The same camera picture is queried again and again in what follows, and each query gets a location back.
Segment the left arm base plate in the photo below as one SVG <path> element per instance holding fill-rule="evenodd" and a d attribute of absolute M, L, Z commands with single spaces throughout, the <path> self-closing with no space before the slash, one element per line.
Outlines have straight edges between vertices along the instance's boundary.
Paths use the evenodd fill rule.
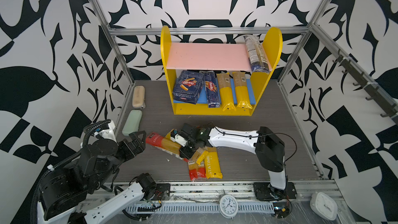
<path fill-rule="evenodd" d="M 171 185 L 169 183 L 157 184 L 154 195 L 152 196 L 152 201 L 162 201 L 166 200 L 170 196 Z"/>

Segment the yellow spaghetti bag with barcode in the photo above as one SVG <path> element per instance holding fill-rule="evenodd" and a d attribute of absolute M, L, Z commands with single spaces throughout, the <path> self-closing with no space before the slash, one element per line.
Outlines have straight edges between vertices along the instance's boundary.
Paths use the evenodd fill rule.
<path fill-rule="evenodd" d="M 239 108 L 252 109 L 245 74 L 243 72 L 233 72 L 233 80 L 237 106 Z"/>

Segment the yellow Pastatime spaghetti bag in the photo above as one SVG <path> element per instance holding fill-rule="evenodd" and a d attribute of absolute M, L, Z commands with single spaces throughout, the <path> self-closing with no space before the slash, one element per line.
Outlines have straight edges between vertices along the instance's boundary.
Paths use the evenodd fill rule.
<path fill-rule="evenodd" d="M 206 147 L 206 151 L 208 152 L 204 160 L 206 178 L 223 179 L 217 149 L 215 147 Z"/>
<path fill-rule="evenodd" d="M 167 144 L 164 149 L 185 162 L 193 162 L 200 165 L 208 155 L 206 148 L 191 149 L 188 146 L 188 142 L 177 134 L 176 129 L 170 131 L 166 135 L 166 139 L 170 141 L 170 144 Z"/>

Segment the blue Barilla pasta box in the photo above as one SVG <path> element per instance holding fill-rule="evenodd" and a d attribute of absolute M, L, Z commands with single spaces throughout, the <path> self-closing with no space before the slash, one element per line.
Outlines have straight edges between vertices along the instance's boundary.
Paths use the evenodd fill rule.
<path fill-rule="evenodd" d="M 183 70 L 176 80 L 172 91 L 173 100 L 196 104 L 204 85 L 204 74 Z"/>

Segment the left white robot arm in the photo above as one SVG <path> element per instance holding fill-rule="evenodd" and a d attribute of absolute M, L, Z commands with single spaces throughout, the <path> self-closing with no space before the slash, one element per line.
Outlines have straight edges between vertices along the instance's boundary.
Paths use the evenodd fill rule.
<path fill-rule="evenodd" d="M 81 149 L 54 166 L 39 179 L 34 191 L 30 222 L 32 224 L 103 224 L 131 204 L 154 196 L 157 184 L 150 174 L 143 173 L 127 189 L 104 186 L 120 166 L 146 148 L 146 132 L 132 132 L 129 139 L 116 141 L 112 129 L 86 129 Z M 77 206 L 88 194 L 98 189 L 115 196 L 87 212 L 77 212 Z"/>

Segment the yellow wooden shelf unit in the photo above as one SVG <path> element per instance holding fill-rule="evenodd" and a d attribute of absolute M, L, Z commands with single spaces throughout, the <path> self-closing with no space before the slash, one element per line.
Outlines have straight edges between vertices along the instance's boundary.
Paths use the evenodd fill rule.
<path fill-rule="evenodd" d="M 169 27 L 163 26 L 161 30 L 161 41 L 160 51 L 163 47 L 169 47 L 172 42 L 172 35 Z M 177 80 L 177 71 L 181 69 L 166 69 L 164 67 L 164 73 L 166 77 L 167 87 L 169 93 L 173 91 Z M 223 111 L 220 108 L 208 108 L 205 104 L 188 104 L 188 103 L 174 103 L 171 99 L 173 113 L 175 115 L 222 115 L 222 116 L 251 116 L 255 108 L 257 107 L 270 79 L 272 73 L 260 73 L 254 72 L 250 77 L 252 89 L 256 99 L 255 105 L 252 105 L 252 109 L 239 108 L 235 111 Z"/>

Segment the square white clock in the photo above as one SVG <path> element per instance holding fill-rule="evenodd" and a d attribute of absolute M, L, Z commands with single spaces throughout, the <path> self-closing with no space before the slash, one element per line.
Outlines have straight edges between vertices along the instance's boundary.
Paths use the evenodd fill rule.
<path fill-rule="evenodd" d="M 337 203 L 323 192 L 312 194 L 310 207 L 314 213 L 325 220 L 334 221 L 337 217 Z"/>

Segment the blue Barilla spaghetti bag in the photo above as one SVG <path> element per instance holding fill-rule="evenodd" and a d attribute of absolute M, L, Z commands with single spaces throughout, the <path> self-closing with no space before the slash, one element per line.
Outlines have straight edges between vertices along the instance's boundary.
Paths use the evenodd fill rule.
<path fill-rule="evenodd" d="M 217 78 L 214 71 L 204 72 L 204 83 L 208 107 L 219 108 L 221 106 L 221 99 L 217 87 Z"/>

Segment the mint green zipper case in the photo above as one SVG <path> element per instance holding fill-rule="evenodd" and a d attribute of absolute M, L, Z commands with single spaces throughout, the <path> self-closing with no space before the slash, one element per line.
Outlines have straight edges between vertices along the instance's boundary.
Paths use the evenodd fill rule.
<path fill-rule="evenodd" d="M 124 136 L 129 136 L 131 133 L 137 132 L 139 130 L 142 115 L 143 113 L 141 110 L 130 111 L 122 129 L 122 134 Z"/>

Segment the round white alarm clock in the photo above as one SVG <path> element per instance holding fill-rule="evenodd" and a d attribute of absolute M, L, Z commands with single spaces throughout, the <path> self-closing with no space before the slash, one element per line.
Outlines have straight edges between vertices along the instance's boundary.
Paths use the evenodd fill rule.
<path fill-rule="evenodd" d="M 224 195 L 219 201 L 219 211 L 221 215 L 228 219 L 234 219 L 238 213 L 238 202 L 232 195 Z"/>

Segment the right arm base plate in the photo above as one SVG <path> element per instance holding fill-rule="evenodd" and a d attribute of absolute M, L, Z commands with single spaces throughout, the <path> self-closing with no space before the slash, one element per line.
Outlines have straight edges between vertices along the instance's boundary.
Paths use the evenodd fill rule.
<path fill-rule="evenodd" d="M 287 182 L 285 190 L 277 189 L 270 183 L 253 183 L 255 197 L 259 201 L 281 201 L 296 199 L 297 191 L 294 183 Z"/>

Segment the beige zipper case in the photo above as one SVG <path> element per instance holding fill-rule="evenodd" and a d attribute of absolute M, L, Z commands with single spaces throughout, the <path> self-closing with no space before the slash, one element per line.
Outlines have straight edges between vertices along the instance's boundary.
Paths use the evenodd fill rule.
<path fill-rule="evenodd" d="M 136 109 L 143 109 L 145 105 L 145 87 L 136 86 L 133 90 L 132 107 Z"/>

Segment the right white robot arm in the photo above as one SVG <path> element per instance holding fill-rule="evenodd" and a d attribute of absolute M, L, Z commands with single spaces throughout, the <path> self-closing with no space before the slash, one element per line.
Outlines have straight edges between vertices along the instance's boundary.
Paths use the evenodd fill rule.
<path fill-rule="evenodd" d="M 213 124 L 194 127 L 185 123 L 181 129 L 172 130 L 170 136 L 173 142 L 181 145 L 180 156 L 188 160 L 205 147 L 229 147 L 253 153 L 268 170 L 271 189 L 286 189 L 285 143 L 267 127 L 258 131 L 236 131 Z"/>

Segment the clear blue label noodle pack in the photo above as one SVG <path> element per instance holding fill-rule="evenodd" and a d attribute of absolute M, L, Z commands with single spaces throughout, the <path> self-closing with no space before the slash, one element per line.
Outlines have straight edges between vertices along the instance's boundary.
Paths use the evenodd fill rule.
<path fill-rule="evenodd" d="M 271 69 L 269 68 L 267 56 L 259 38 L 254 35 L 244 35 L 243 37 L 251 71 L 269 74 Z"/>

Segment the plain yellow spaghetti bag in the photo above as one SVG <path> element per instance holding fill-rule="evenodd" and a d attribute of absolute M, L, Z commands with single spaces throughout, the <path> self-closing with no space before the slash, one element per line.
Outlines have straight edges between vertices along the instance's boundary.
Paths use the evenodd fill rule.
<path fill-rule="evenodd" d="M 221 98 L 222 110 L 235 111 L 236 107 L 233 100 L 233 93 L 231 87 L 231 80 L 228 73 L 217 74 L 219 93 Z"/>

